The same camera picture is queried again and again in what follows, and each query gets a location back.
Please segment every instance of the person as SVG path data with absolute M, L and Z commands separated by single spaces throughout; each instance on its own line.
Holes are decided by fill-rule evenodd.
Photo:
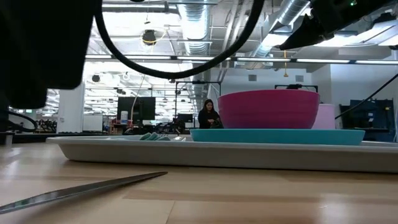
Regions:
M 216 120 L 220 120 L 220 116 L 214 110 L 212 100 L 205 101 L 203 109 L 199 112 L 198 120 L 200 129 L 209 129 Z

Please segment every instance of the teal tray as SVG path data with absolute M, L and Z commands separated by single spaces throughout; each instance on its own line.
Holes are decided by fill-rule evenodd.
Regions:
M 193 129 L 197 142 L 236 142 L 268 144 L 322 144 L 358 146 L 365 131 L 316 129 Z

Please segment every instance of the pink bowl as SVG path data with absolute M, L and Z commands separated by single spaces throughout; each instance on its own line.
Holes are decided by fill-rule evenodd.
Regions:
M 225 128 L 310 129 L 318 113 L 319 94 L 306 90 L 257 90 L 218 99 Z

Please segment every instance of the table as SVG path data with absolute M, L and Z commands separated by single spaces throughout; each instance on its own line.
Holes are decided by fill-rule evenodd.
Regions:
M 398 223 L 398 175 L 82 163 L 45 143 L 0 148 L 0 205 L 157 171 L 169 174 L 0 215 L 0 223 Z

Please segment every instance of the black jacket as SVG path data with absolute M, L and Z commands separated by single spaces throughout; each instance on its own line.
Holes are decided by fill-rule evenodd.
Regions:
M 211 124 L 208 122 L 208 120 L 209 119 L 216 120 L 218 118 L 220 118 L 220 116 L 215 111 L 207 112 L 205 110 L 201 110 L 198 115 L 199 128 L 200 129 L 209 129 Z

